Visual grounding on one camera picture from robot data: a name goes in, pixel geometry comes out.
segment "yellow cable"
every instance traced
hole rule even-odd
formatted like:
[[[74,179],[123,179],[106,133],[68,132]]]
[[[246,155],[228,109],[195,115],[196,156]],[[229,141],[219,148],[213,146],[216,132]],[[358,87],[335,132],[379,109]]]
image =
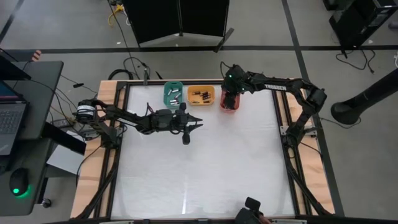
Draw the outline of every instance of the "yellow cable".
[[[116,13],[118,13],[118,12],[123,12],[123,8],[124,8],[124,7],[121,6],[121,5],[119,5],[119,4],[116,5],[115,11],[113,11],[113,13],[112,13],[111,15],[109,15],[109,17],[108,17],[108,25],[109,25],[109,26],[113,27],[113,23],[111,22],[111,18],[112,18],[112,17],[115,17],[115,16],[116,16]]]

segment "teal bin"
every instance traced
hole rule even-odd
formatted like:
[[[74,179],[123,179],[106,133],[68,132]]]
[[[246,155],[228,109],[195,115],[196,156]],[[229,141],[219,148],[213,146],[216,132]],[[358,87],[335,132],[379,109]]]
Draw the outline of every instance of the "teal bin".
[[[180,107],[180,105],[171,105],[170,100],[174,100],[175,97],[179,94],[178,96],[178,102],[181,104],[183,103],[182,101],[182,96],[183,96],[183,84],[182,82],[167,82],[164,85],[164,93],[163,93],[163,102],[164,104],[169,108],[169,109],[178,109]]]

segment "black partition panel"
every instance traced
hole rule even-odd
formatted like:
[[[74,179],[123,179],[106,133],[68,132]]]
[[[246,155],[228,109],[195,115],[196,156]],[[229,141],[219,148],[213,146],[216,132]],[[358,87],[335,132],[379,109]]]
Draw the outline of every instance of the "black partition panel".
[[[182,32],[223,37],[229,0],[180,0]]]
[[[138,44],[180,32],[177,0],[123,0]]]

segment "computer mouse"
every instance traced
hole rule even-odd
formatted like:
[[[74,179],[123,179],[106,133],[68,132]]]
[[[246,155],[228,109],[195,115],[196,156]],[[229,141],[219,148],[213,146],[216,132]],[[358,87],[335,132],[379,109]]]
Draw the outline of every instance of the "computer mouse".
[[[14,170],[10,176],[10,191],[15,196],[20,196],[27,191],[29,184],[28,170],[19,168]]]

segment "red cup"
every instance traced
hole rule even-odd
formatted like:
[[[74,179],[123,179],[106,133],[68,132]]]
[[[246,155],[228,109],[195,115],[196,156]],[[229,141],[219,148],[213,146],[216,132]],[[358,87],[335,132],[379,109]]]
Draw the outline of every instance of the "red cup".
[[[235,111],[239,108],[239,102],[241,99],[241,95],[239,94],[238,96],[235,96],[235,109],[231,110],[231,109],[226,109],[223,102],[225,99],[225,91],[223,90],[223,92],[221,93],[221,103],[220,103],[220,107],[221,109],[225,112],[225,113],[235,113]]]

